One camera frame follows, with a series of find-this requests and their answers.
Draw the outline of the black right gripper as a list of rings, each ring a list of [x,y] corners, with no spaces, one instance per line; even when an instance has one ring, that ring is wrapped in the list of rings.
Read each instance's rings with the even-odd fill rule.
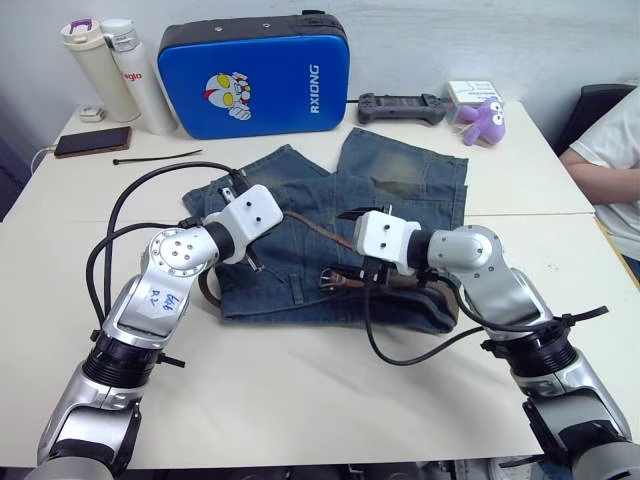
[[[358,207],[346,210],[337,215],[338,219],[356,221],[360,216],[376,211],[376,207]],[[392,262],[381,260],[371,256],[365,256],[363,268],[360,271],[360,279],[365,288],[376,289],[381,288],[383,283],[387,283],[390,273],[396,269]]]

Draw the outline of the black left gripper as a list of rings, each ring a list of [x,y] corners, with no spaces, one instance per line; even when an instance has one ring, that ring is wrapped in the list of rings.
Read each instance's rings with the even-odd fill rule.
[[[236,194],[232,187],[222,187],[218,190],[218,193],[225,204],[230,204],[236,199]],[[254,250],[250,247],[242,248],[235,252],[235,263],[241,262],[243,259],[247,259],[248,264],[251,266],[254,272],[260,272],[262,270],[262,262],[259,260]]]

